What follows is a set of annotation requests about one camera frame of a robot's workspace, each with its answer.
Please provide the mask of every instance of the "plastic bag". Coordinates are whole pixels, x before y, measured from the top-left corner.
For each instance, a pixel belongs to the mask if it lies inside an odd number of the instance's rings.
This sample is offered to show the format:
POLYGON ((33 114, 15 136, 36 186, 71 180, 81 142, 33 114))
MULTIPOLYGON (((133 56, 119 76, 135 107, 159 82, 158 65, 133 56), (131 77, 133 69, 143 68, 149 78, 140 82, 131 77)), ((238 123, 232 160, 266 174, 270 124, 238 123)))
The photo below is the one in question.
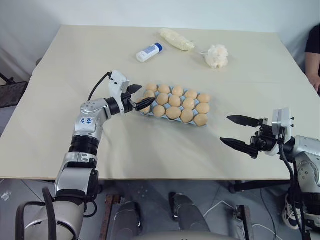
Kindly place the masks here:
POLYGON ((4 194, 2 194, 1 199, 3 199, 4 201, 7 201, 10 198, 11 194, 12 192, 8 190, 4 194))
POLYGON ((228 50, 224 45, 212 45, 207 52, 201 52, 205 62, 213 69, 228 65, 228 50))
POLYGON ((191 49, 195 48, 193 42, 189 41, 184 36, 181 36, 179 33, 171 29, 162 28, 160 29, 159 33, 160 36, 163 37, 168 43, 180 50, 190 51, 191 49))

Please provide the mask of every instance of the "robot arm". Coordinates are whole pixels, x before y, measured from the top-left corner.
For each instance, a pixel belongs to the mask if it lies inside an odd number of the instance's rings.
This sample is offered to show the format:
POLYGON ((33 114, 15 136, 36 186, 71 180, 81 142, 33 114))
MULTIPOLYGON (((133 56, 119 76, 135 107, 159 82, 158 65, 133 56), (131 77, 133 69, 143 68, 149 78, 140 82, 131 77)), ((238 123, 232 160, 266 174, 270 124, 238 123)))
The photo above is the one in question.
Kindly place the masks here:
POLYGON ((294 163, 295 174, 292 181, 300 188, 302 194, 305 226, 313 230, 302 235, 308 239, 320 239, 320 234, 317 233, 320 231, 320 141, 304 136, 291 137, 291 120, 294 118, 291 118, 288 108, 273 112, 272 126, 267 125, 267 118, 254 119, 242 115, 227 118, 242 126, 260 128, 251 137, 249 145, 237 139, 220 138, 224 144, 248 154, 253 159, 258 157, 259 152, 265 152, 270 156, 280 154, 280 159, 286 158, 294 163))
POLYGON ((133 109, 140 111, 155 100, 150 97, 135 103, 131 96, 142 86, 129 86, 130 81, 116 70, 107 76, 111 97, 89 100, 80 107, 71 146, 54 184, 54 217, 48 213, 48 206, 40 202, 38 206, 43 207, 24 230, 23 211, 26 205, 20 206, 16 215, 16 240, 78 239, 87 204, 94 202, 98 194, 97 152, 104 122, 119 113, 124 115, 133 109), (53 221, 54 229, 50 230, 53 221))

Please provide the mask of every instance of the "blue egg tray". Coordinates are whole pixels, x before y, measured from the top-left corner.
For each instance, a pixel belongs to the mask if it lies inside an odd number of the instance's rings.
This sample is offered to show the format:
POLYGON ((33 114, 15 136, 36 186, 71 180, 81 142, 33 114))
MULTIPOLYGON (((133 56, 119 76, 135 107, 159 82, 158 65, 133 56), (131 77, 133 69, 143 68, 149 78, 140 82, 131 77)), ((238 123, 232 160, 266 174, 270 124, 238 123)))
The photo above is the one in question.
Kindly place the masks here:
MULTIPOLYGON (((169 86, 169 88, 170 88, 170 93, 168 93, 168 96, 169 96, 169 98, 170 98, 170 97, 173 95, 171 92, 172 92, 172 90, 173 90, 174 87, 173 87, 173 86, 169 86)), ((183 104, 184 100, 186 99, 185 93, 186 93, 188 90, 189 90, 188 88, 184 88, 184 89, 183 89, 183 95, 180 97, 181 106, 179 107, 179 109, 181 110, 181 112, 185 109, 185 108, 182 106, 182 104, 183 104)), ((158 97, 158 95, 160 94, 160 92, 156 91, 154 94, 155 94, 155 99, 157 100, 157 97, 158 97)), ((155 108, 155 106, 158 106, 158 105, 159 105, 156 100, 150 105, 150 112, 148 112, 148 113, 140 112, 140 113, 141 113, 143 116, 153 116, 153 117, 155 117, 155 118, 157 118, 157 119, 167 119, 167 120, 169 120, 170 122, 180 122, 180 123, 182 123, 182 124, 191 124, 191 125, 194 125, 194 126, 198 127, 197 124, 195 123, 195 121, 193 121, 193 120, 190 121, 190 122, 184 123, 184 122, 181 120, 180 117, 178 117, 178 118, 176 118, 176 119, 170 119, 170 118, 167 117, 166 114, 164 114, 164 115, 161 116, 161 117, 156 117, 156 116, 154 115, 154 108, 155 108)), ((198 99, 195 99, 195 100, 194 100, 194 109, 192 110, 192 111, 193 111, 193 119, 195 118, 195 116, 197 116, 197 115, 199 114, 199 112, 196 110, 196 106, 197 106, 199 103, 200 103, 200 102, 199 102, 198 99)), ((167 110, 168 108, 170 108, 170 107, 172 107, 172 106, 171 106, 169 103, 166 103, 165 105, 163 105, 163 107, 164 107, 165 110, 167 110)))

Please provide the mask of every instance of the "table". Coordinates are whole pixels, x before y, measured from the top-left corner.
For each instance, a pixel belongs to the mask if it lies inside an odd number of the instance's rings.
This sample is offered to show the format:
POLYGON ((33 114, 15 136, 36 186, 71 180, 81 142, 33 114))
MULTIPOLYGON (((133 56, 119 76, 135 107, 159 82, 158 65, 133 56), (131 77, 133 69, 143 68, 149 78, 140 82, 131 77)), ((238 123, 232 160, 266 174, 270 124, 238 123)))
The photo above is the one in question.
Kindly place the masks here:
MULTIPOLYGON (((60 28, 0 138, 0 178, 55 179, 68 152, 80 105, 108 71, 131 84, 182 85, 212 95, 207 127, 192 127, 138 112, 115 115, 104 125, 98 149, 101 179, 286 180, 278 156, 258 159, 227 147, 220 137, 247 143, 256 129, 229 115, 272 119, 290 107, 293 135, 320 137, 320 99, 275 33, 177 29, 194 41, 193 52, 167 44, 158 28, 60 28), (140 63, 135 55, 159 42, 163 51, 140 63), (198 54, 223 44, 229 64, 211 69, 198 54)), ((133 99, 143 95, 144 90, 133 99)), ((108 81, 93 96, 108 97, 108 81)))

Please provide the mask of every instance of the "person's arm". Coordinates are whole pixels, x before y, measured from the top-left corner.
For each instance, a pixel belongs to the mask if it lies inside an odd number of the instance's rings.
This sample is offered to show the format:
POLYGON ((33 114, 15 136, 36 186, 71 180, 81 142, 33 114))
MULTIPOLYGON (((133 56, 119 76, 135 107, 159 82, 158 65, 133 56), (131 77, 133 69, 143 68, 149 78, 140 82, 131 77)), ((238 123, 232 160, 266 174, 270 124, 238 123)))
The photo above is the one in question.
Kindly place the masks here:
POLYGON ((305 53, 305 74, 314 89, 318 92, 320 86, 320 76, 318 75, 320 66, 320 54, 306 52, 305 53))

